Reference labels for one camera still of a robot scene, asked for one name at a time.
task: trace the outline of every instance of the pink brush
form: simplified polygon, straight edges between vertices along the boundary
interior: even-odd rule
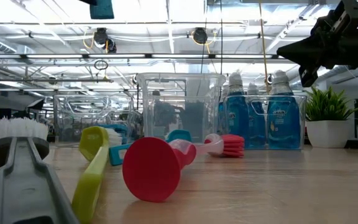
[[[211,154],[213,156],[243,157],[244,138],[233,134],[219,136],[209,134],[204,144],[197,144],[197,153]]]

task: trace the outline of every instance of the ceiling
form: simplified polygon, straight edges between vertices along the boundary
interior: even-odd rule
[[[88,49],[84,41],[91,45],[92,33],[98,27],[105,27],[117,46],[118,54],[260,55],[264,51],[262,38],[259,37],[261,27],[258,2],[222,0],[221,13],[220,2],[213,0],[113,0],[115,19],[92,20],[89,5],[79,0],[0,0],[0,43],[11,47],[17,54],[104,54],[95,45]],[[279,47],[309,36],[316,19],[334,9],[339,0],[262,2],[266,54],[275,54]],[[210,43],[208,47],[193,41],[191,33],[196,27],[206,27]],[[89,80],[95,78],[98,72],[92,65],[88,67],[85,64],[87,62],[58,62],[54,65],[50,60],[40,59],[26,65],[17,64],[15,60],[0,60],[0,68],[5,69],[0,70],[0,78],[28,78],[31,74],[30,77],[34,79],[56,77]],[[222,71],[223,74],[241,70],[244,85],[254,82],[263,86],[265,83],[263,60],[225,60],[223,67],[220,61],[212,60],[202,60],[203,67],[200,60],[134,59],[130,66],[128,62],[126,59],[108,60],[106,76],[114,80],[111,83],[57,85],[61,88],[78,85],[78,88],[85,89],[135,89],[132,77],[137,73],[200,73],[201,69],[203,73]],[[267,72],[273,73],[276,70],[297,73],[296,65],[287,60],[268,61]],[[56,88],[49,83],[23,85]],[[0,83],[1,86],[15,87]]]

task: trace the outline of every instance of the wooden table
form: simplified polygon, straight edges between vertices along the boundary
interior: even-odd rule
[[[52,148],[69,198],[88,165],[71,148]],[[358,151],[247,151],[244,159],[199,156],[165,203],[141,202],[107,166],[94,223],[358,224]]]

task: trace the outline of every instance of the wall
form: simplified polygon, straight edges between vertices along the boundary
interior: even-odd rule
[[[35,100],[34,96],[20,95],[16,92],[8,92],[8,97],[0,94],[0,108],[11,108],[14,110],[24,110],[26,106],[30,105]]]
[[[345,95],[348,97],[350,102],[347,103],[347,106],[349,108],[354,108],[354,99],[358,99],[358,83],[343,83],[343,84],[337,84],[337,85],[331,85],[333,90],[337,93],[341,92],[342,90],[345,90]],[[354,139],[354,115],[352,114],[349,117],[349,126],[351,127],[351,132],[349,134],[349,139]]]

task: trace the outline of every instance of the dish soap bottle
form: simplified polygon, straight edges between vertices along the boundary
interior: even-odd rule
[[[248,141],[248,107],[242,87],[242,79],[237,71],[229,76],[229,93],[226,100],[227,128],[229,134],[241,136],[245,140],[245,148]]]
[[[247,95],[248,114],[249,114],[249,149],[265,149],[266,129],[265,129],[265,111],[262,102],[258,101],[259,90],[253,83],[249,83]]]
[[[226,130],[226,117],[224,115],[224,105],[223,101],[227,97],[227,93],[229,91],[229,86],[224,85],[222,89],[221,100],[219,101],[218,106],[218,134],[227,134]]]
[[[299,149],[301,144],[299,106],[296,100],[290,97],[293,96],[293,92],[285,72],[280,70],[276,72],[271,94],[283,97],[272,97],[268,105],[269,148]]]

